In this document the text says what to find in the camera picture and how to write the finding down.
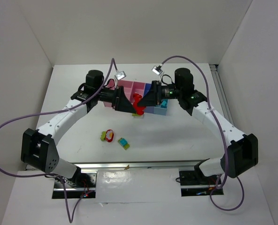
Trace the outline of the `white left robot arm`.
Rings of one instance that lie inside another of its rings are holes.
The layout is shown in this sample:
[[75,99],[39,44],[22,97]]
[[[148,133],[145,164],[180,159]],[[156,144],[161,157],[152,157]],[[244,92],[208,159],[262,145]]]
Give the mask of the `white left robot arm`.
[[60,158],[57,144],[64,134],[82,117],[86,116],[99,101],[111,103],[114,110],[135,113],[136,110],[119,86],[110,89],[104,84],[103,73],[90,70],[63,112],[56,114],[39,128],[23,133],[21,161],[48,174],[64,177],[75,186],[93,187],[92,178],[81,168]]

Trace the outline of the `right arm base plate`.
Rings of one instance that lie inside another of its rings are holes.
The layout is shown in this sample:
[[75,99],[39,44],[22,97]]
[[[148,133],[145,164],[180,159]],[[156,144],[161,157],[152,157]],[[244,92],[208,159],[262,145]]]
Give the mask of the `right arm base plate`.
[[175,181],[180,184],[181,196],[207,196],[215,189],[218,175],[198,176],[193,170],[179,171]]

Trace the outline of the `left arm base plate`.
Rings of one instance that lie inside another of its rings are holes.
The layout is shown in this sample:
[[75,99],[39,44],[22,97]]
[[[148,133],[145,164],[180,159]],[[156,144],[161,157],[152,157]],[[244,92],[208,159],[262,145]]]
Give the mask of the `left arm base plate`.
[[[82,181],[80,185],[63,179],[68,199],[78,199],[81,195],[84,195],[84,199],[94,199],[96,197],[97,171],[85,170],[85,173],[89,180]],[[52,199],[64,199],[64,188],[59,178],[54,181]]]

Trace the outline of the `red lego brick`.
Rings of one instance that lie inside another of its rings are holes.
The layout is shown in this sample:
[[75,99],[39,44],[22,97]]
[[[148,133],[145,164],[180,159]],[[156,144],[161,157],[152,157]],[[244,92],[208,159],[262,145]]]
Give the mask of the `red lego brick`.
[[145,106],[138,106],[138,102],[142,99],[142,96],[138,93],[133,94],[133,107],[136,110],[136,114],[139,116],[142,116],[144,114],[144,109],[146,108]]

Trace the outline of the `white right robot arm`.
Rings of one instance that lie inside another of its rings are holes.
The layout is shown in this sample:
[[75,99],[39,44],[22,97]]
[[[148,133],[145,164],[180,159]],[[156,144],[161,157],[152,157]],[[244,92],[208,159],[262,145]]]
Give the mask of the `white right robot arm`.
[[203,176],[226,174],[236,178],[258,164],[257,137],[245,134],[222,116],[207,97],[195,89],[189,69],[176,69],[175,81],[171,84],[161,85],[159,81],[152,81],[150,90],[138,106],[156,106],[164,99],[176,99],[183,110],[222,140],[222,157],[206,159],[195,166]]

